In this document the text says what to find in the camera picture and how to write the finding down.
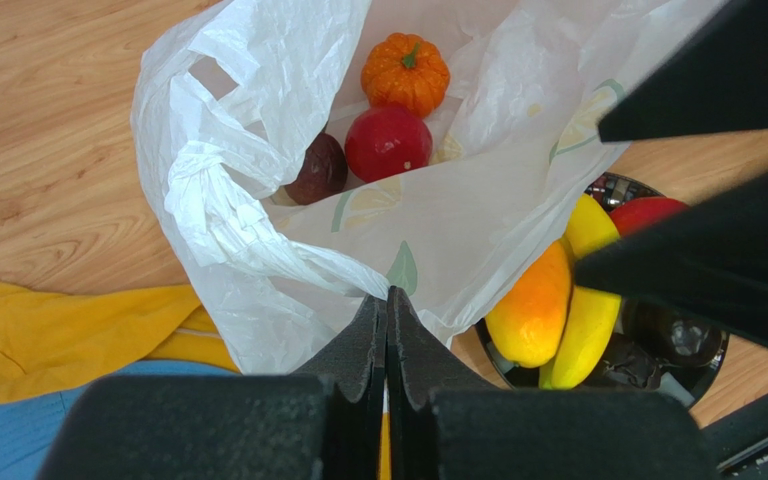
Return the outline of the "white plastic bag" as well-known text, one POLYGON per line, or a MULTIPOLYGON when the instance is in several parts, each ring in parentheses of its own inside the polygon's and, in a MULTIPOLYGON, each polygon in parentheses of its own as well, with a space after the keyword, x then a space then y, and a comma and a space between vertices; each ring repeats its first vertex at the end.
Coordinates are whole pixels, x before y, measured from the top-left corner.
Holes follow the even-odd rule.
POLYGON ((716 1, 223 1, 142 56, 138 171, 165 236, 246 374, 287 373, 367 294, 404 288, 441 342, 476 323, 564 232, 624 152, 597 121, 716 1), (451 73, 428 167, 300 206, 321 131, 368 104, 372 47, 434 43, 451 73))

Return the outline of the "red apple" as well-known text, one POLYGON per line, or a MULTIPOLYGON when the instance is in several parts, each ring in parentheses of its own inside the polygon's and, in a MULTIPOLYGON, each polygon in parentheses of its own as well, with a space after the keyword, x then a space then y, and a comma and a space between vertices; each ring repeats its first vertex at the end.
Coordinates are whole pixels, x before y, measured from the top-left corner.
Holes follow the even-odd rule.
POLYGON ((666 197, 641 197, 615 208, 609 216, 621 237, 688 209, 682 201, 666 197))
POLYGON ((402 106, 371 107, 349 127, 344 151, 365 183, 429 165, 433 139, 425 122, 402 106))

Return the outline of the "dark purple fruit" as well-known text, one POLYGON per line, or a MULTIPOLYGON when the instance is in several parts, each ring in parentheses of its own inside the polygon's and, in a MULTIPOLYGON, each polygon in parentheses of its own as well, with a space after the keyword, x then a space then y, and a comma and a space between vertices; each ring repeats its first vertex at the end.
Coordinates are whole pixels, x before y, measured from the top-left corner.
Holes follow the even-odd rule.
POLYGON ((321 132, 307 148, 296 180, 285 185, 284 189, 297 204, 309 205, 342 192, 348 171, 340 143, 333 136, 321 132))

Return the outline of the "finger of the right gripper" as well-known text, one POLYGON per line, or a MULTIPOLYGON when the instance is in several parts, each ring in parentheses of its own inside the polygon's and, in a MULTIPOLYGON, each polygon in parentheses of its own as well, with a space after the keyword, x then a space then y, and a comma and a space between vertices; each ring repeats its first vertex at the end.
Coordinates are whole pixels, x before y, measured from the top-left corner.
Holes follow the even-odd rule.
POLYGON ((602 142, 768 129, 768 1, 729 1, 598 124, 602 142))
POLYGON ((768 172, 586 255, 574 281, 768 348, 768 172))

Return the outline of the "orange toy pumpkin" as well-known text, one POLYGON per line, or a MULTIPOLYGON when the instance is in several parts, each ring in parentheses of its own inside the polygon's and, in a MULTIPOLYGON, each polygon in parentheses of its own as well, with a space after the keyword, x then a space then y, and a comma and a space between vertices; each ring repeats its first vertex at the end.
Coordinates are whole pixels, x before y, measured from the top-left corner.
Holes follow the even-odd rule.
POLYGON ((443 102, 451 74, 438 48, 419 35, 392 33, 375 45, 360 75, 372 107, 401 105, 424 119, 443 102))

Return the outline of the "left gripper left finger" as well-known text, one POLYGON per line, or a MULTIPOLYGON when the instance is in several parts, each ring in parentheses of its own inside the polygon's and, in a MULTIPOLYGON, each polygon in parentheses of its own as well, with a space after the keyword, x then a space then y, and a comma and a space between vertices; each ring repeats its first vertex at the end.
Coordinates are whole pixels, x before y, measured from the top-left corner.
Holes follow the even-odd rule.
POLYGON ((367 297, 286 375, 100 380, 76 401, 42 479, 374 479, 387 304, 367 297))

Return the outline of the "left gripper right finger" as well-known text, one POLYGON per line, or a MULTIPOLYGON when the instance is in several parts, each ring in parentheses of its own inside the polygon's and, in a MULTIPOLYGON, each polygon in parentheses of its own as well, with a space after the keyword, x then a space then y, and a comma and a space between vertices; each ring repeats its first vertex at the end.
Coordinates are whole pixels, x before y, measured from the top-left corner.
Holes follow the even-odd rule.
POLYGON ((387 301, 396 479, 714 479, 687 410, 658 394, 505 390, 454 356, 407 293, 387 301))

